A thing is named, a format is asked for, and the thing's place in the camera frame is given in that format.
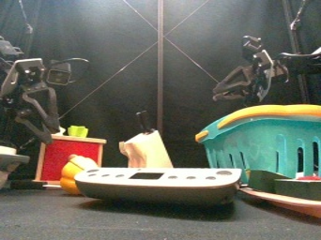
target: black curtain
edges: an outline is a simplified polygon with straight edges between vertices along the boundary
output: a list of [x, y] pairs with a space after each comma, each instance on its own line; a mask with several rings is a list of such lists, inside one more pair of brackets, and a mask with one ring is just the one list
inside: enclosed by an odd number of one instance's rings
[[[321, 46], [316, 2], [307, 7], [300, 29], [307, 53]], [[300, 3], [291, 1], [292, 14]], [[27, 33], [19, 1], [2, 1], [0, 35], [23, 48], [29, 57], [43, 58], [46, 64], [51, 59], [72, 57], [90, 60], [90, 70], [78, 82], [51, 85], [61, 124], [64, 128], [86, 126], [89, 137], [108, 139], [104, 165], [126, 167], [118, 143], [141, 131], [136, 113], [149, 111], [157, 127], [158, 1], [30, 0], [23, 4], [33, 34]], [[209, 167], [195, 135], [215, 120], [245, 107], [241, 101], [212, 100], [213, 87], [237, 66], [251, 64], [243, 58], [243, 36], [263, 38], [272, 57], [292, 53], [283, 1], [165, 0], [164, 4], [162, 137], [175, 167]], [[302, 102], [294, 79], [275, 84], [260, 104]], [[37, 160], [22, 172], [31, 172]]]

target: plastic tray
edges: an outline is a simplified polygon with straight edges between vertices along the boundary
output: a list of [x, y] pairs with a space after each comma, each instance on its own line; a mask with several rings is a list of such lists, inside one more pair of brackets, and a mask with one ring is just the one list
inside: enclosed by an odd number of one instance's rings
[[264, 105], [213, 122], [196, 136], [212, 168], [267, 170], [291, 178], [321, 171], [321, 107]]

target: red box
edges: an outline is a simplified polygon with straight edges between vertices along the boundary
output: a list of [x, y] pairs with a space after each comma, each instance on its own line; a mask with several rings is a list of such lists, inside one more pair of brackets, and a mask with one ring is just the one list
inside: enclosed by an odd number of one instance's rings
[[76, 154], [92, 158], [102, 167], [104, 139], [80, 138], [72, 136], [53, 136], [53, 144], [41, 145], [35, 181], [60, 184], [62, 170], [69, 163], [69, 156]]

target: black table surface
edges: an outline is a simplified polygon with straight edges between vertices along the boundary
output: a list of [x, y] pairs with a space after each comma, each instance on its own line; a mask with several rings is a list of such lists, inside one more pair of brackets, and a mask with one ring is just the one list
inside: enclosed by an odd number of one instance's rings
[[108, 202], [64, 190], [0, 190], [0, 239], [321, 239], [321, 219], [239, 192], [197, 207]]

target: green object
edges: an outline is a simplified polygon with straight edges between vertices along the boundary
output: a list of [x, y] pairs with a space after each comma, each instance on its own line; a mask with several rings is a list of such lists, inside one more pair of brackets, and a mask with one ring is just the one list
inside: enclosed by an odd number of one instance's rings
[[321, 181], [279, 179], [275, 187], [279, 195], [321, 201]]
[[243, 169], [243, 182], [249, 182], [247, 170], [265, 170], [295, 178], [299, 165], [304, 175], [314, 175], [314, 162], [321, 166], [320, 118], [253, 117], [228, 127], [213, 122], [201, 133], [212, 168]]
[[86, 138], [89, 135], [89, 129], [85, 126], [70, 126], [69, 135], [73, 137]]
[[276, 193], [275, 180], [290, 179], [290, 177], [263, 170], [251, 170], [249, 188], [255, 190]]

